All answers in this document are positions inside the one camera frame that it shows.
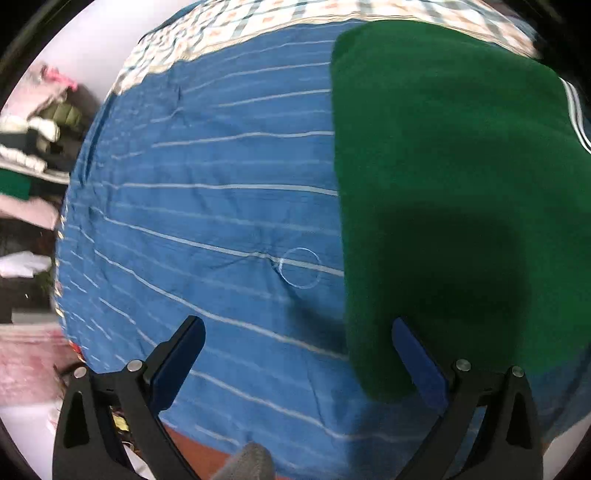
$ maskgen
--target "blue bedsheet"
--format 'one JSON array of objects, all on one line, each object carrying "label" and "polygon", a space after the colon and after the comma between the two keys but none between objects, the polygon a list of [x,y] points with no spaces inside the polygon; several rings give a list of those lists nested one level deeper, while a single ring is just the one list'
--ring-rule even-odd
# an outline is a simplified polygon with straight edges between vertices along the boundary
[{"label": "blue bedsheet", "polygon": [[[58,248],[64,328],[95,371],[201,316],[163,420],[225,452],[260,442],[294,479],[391,478],[436,419],[416,395],[369,401],[346,360],[329,63],[357,23],[260,35],[111,96]],[[589,412],[590,365],[591,348],[531,377],[546,440]]]}]

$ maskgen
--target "green cloth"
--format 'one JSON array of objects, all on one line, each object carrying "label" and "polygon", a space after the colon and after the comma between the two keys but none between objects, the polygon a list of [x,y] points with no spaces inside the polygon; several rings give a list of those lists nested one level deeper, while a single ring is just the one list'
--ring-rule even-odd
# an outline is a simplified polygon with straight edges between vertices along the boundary
[{"label": "green cloth", "polygon": [[436,25],[372,22],[331,63],[347,340],[364,390],[411,389],[405,316],[442,362],[541,372],[591,338],[591,155],[557,75]]},{"label": "green cloth", "polygon": [[22,173],[0,168],[0,193],[21,200],[29,199],[31,179]]}]

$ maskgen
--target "pink cloth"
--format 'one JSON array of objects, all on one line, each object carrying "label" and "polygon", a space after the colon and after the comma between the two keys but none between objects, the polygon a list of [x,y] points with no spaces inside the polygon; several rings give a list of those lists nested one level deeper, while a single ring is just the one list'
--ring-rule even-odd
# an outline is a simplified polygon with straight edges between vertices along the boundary
[{"label": "pink cloth", "polygon": [[63,369],[78,357],[60,325],[0,325],[0,406],[57,399],[61,388],[53,366]]},{"label": "pink cloth", "polygon": [[31,198],[25,201],[0,193],[0,218],[17,218],[53,230],[58,216],[57,209],[43,199]]},{"label": "pink cloth", "polygon": [[67,87],[71,88],[72,92],[78,90],[78,84],[71,78],[62,75],[60,71],[55,67],[46,66],[41,70],[41,74],[43,75],[43,78],[48,82],[63,83]]},{"label": "pink cloth", "polygon": [[33,64],[18,81],[8,97],[2,115],[15,115],[28,120],[60,98],[68,86],[60,82],[48,82],[41,75],[45,64]]}]

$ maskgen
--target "wooden floor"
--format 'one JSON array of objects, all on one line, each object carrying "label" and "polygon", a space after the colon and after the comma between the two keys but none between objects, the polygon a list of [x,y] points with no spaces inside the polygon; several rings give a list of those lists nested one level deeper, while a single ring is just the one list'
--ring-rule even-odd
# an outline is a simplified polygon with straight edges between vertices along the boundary
[{"label": "wooden floor", "polygon": [[[195,473],[202,480],[209,480],[228,459],[227,453],[222,453],[212,448],[201,445],[191,440],[173,429],[166,427],[168,434],[176,444],[177,448],[183,454],[189,465],[195,470]],[[288,480],[287,478],[277,477],[277,480]]]}]

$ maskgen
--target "blue gripper pad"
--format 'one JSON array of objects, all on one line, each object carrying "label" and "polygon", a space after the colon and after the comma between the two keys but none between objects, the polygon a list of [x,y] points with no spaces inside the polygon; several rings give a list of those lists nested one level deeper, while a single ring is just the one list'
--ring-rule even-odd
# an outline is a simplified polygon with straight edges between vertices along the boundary
[{"label": "blue gripper pad", "polygon": [[423,401],[443,415],[448,405],[447,381],[402,318],[392,325],[392,344]]}]

